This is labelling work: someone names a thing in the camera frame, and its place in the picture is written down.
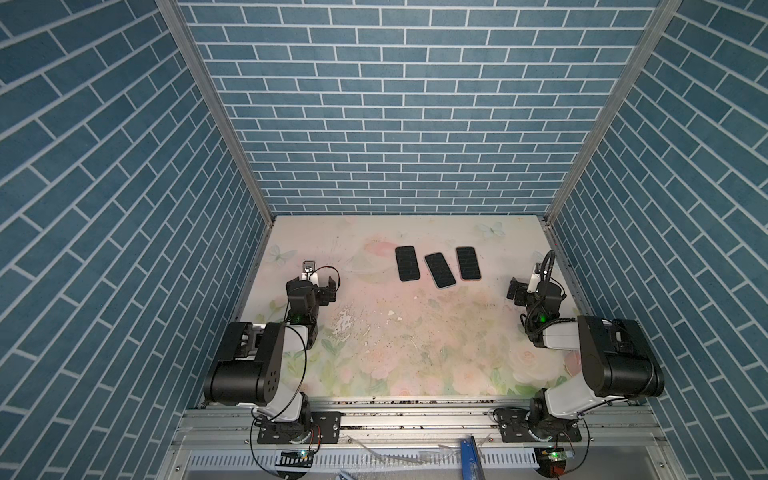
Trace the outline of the dusty pink phone case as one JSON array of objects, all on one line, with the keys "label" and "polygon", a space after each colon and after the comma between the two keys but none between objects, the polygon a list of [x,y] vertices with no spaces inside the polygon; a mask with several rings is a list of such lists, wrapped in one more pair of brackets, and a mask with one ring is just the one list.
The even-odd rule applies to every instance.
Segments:
[{"label": "dusty pink phone case", "polygon": [[456,248],[456,256],[460,277],[464,281],[477,281],[482,278],[481,269],[474,247],[461,246]]}]

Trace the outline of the sage green phone case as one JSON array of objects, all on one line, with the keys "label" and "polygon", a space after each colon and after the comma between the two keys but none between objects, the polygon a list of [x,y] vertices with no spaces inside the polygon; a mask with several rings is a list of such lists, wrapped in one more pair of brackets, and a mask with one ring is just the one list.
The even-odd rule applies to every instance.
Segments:
[{"label": "sage green phone case", "polygon": [[452,270],[442,253],[437,252],[426,255],[425,263],[438,289],[449,288],[456,284]]}]

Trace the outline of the black phone case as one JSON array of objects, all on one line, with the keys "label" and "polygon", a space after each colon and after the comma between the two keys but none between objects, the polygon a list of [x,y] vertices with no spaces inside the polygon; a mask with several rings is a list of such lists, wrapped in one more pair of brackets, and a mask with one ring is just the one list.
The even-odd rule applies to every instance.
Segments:
[{"label": "black phone case", "polygon": [[395,248],[398,277],[401,282],[417,281],[421,278],[418,258],[414,246]]}]

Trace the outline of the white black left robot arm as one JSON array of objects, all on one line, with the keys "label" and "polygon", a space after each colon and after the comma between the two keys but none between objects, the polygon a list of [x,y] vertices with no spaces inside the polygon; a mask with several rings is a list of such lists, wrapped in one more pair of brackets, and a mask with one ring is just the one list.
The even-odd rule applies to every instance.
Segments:
[{"label": "white black left robot arm", "polygon": [[303,359],[318,334],[319,309],[336,301],[341,281],[330,277],[318,284],[310,272],[286,283],[287,311],[278,323],[227,325],[203,382],[207,403],[249,408],[262,445],[322,441],[329,414],[313,417],[310,400],[300,386],[281,383],[286,338],[298,340]]}]

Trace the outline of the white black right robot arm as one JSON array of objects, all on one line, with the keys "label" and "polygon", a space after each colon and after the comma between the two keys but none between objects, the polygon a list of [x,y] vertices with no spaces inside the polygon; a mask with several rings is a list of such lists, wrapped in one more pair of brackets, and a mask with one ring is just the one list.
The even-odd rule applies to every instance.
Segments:
[{"label": "white black right robot arm", "polygon": [[580,315],[563,318],[561,286],[510,281],[507,298],[525,308],[521,323],[537,348],[575,352],[581,370],[564,383],[542,388],[528,408],[498,408],[494,417],[505,443],[579,441],[578,423],[589,412],[622,400],[658,397],[665,379],[635,320]]}]

